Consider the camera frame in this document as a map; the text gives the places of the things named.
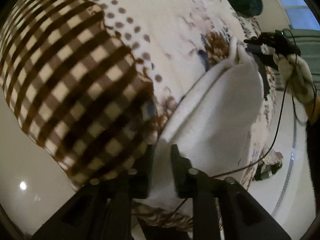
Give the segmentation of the white gloved right hand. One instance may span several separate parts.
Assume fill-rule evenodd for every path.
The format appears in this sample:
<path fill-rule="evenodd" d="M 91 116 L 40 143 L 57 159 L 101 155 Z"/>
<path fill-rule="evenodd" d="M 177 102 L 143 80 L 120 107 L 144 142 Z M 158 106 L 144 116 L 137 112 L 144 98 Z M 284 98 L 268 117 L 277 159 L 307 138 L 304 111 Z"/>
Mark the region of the white gloved right hand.
<path fill-rule="evenodd" d="M 297 54 L 287 56 L 274 54 L 280 80 L 287 91 L 300 103 L 306 105 L 314 99 L 314 85 L 307 62 Z"/>

